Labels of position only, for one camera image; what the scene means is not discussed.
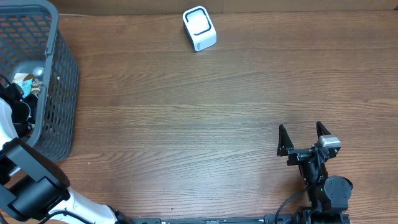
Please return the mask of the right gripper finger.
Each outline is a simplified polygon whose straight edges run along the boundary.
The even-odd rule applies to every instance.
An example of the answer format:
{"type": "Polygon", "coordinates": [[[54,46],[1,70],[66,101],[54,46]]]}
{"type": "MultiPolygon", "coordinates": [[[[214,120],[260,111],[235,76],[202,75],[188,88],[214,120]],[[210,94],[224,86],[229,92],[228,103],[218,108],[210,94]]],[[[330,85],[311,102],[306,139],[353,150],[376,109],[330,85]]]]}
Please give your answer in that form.
{"type": "Polygon", "coordinates": [[[288,156],[291,150],[294,150],[294,145],[290,140],[286,128],[283,124],[281,124],[279,126],[279,143],[277,147],[277,155],[288,156]]]}
{"type": "Polygon", "coordinates": [[[321,136],[329,136],[331,135],[331,132],[327,130],[327,128],[323,125],[321,121],[316,122],[316,128],[317,128],[317,136],[320,138],[321,136]]]}

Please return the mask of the brown snack bag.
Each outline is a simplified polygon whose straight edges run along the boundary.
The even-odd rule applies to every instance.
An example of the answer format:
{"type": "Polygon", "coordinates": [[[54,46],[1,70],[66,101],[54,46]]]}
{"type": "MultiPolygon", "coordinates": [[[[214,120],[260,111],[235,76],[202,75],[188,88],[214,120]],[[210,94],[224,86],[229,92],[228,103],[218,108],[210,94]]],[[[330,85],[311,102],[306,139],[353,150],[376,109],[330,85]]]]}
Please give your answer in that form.
{"type": "Polygon", "coordinates": [[[19,81],[30,79],[33,79],[31,93],[37,95],[40,92],[41,81],[37,77],[33,76],[33,74],[16,73],[12,82],[17,84],[19,81]]]}

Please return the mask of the teal snack packet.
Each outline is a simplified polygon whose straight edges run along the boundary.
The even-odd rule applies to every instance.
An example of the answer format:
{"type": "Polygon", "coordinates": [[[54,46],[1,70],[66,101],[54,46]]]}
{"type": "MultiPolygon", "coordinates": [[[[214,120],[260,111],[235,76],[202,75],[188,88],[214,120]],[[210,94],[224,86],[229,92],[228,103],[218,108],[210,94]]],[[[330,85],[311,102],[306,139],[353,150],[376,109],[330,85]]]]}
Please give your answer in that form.
{"type": "Polygon", "coordinates": [[[22,91],[23,91],[22,97],[25,98],[25,97],[27,97],[27,96],[31,93],[31,91],[32,91],[33,79],[19,81],[19,82],[17,82],[17,84],[21,87],[21,89],[22,89],[22,91]]]}

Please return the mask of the yellow liquid bottle silver cap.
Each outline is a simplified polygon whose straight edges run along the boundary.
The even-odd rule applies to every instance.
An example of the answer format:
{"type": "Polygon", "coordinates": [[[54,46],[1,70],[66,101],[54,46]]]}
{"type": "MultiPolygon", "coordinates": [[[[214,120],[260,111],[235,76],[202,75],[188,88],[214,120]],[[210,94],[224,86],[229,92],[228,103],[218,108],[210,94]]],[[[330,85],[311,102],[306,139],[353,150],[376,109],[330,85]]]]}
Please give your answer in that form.
{"type": "Polygon", "coordinates": [[[41,77],[44,74],[44,67],[35,67],[32,74],[35,77],[41,77]]]}

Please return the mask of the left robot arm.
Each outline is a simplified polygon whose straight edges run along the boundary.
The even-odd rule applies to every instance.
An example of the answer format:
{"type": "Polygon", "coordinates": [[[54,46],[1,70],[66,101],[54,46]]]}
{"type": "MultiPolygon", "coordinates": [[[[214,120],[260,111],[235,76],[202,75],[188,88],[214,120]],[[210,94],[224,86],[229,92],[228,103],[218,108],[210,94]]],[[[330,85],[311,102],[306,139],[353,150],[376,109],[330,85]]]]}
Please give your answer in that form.
{"type": "Polygon", "coordinates": [[[1,210],[21,222],[132,223],[73,190],[56,164],[18,137],[12,114],[21,111],[21,97],[15,83],[1,87],[1,210]]]}

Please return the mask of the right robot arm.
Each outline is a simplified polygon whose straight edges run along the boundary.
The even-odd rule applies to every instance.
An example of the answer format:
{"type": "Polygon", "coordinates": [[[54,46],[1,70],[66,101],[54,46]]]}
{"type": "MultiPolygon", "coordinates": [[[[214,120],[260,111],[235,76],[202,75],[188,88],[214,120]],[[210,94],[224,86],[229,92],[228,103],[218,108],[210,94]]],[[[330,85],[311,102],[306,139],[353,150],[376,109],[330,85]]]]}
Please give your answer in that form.
{"type": "Polygon", "coordinates": [[[310,148],[296,149],[286,128],[279,126],[277,155],[287,157],[288,166],[298,166],[305,188],[289,197],[276,211],[274,223],[350,223],[348,209],[353,183],[342,176],[329,176],[325,163],[336,157],[341,141],[329,132],[322,122],[316,123],[317,142],[310,148]],[[284,219],[282,209],[292,200],[306,193],[310,205],[300,207],[297,212],[284,219]]]}

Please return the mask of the white barcode scanner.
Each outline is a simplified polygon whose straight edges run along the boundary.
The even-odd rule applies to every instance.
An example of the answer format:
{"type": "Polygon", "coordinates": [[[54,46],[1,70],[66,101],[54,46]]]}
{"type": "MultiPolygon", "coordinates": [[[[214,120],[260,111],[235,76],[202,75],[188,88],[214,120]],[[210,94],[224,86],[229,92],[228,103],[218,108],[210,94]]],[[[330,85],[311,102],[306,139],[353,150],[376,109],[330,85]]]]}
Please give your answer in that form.
{"type": "Polygon", "coordinates": [[[216,29],[203,6],[196,6],[185,11],[182,21],[194,51],[199,52],[216,44],[216,29]]]}

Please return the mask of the grey plastic mesh basket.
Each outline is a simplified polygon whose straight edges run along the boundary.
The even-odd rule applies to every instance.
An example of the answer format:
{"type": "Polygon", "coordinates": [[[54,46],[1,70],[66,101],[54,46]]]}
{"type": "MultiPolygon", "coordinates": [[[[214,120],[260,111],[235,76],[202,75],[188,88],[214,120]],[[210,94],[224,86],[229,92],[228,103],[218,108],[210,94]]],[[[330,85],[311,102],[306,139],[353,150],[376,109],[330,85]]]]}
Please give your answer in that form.
{"type": "Polygon", "coordinates": [[[52,161],[72,151],[80,71],[49,1],[1,1],[1,85],[18,73],[38,75],[35,125],[27,144],[52,161]]]}

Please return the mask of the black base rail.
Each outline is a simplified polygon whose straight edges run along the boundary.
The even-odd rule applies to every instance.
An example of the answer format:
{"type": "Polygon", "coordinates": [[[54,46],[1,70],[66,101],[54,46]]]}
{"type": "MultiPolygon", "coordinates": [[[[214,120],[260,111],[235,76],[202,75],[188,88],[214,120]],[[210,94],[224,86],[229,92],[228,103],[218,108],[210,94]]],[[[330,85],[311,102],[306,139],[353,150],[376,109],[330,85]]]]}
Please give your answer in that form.
{"type": "MultiPolygon", "coordinates": [[[[265,215],[264,217],[254,218],[192,218],[192,219],[171,219],[162,220],[159,218],[132,218],[133,224],[275,224],[275,215],[265,215]]],[[[342,221],[332,218],[330,221],[314,220],[309,222],[301,221],[295,214],[279,215],[278,224],[294,224],[294,223],[342,223],[351,224],[348,215],[342,216],[342,221]]]]}

